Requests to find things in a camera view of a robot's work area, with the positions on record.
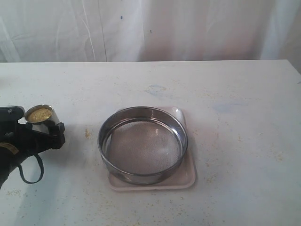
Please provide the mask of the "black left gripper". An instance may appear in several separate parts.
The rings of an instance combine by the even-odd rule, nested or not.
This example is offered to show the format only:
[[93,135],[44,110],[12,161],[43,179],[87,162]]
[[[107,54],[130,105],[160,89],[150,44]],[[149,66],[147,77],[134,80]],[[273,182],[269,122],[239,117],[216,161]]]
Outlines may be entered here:
[[62,122],[48,127],[49,133],[33,130],[18,120],[25,115],[22,106],[0,107],[0,157],[25,158],[49,149],[60,149],[65,143]]

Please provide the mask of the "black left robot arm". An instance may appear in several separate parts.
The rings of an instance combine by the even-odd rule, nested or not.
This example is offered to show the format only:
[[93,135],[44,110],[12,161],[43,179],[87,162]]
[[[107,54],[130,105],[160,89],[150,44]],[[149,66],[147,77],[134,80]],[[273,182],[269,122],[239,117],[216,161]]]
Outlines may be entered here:
[[44,175],[44,165],[39,153],[60,149],[65,143],[65,126],[59,121],[53,107],[37,105],[25,111],[21,106],[0,108],[0,182],[18,168],[25,179],[22,162],[33,156]]

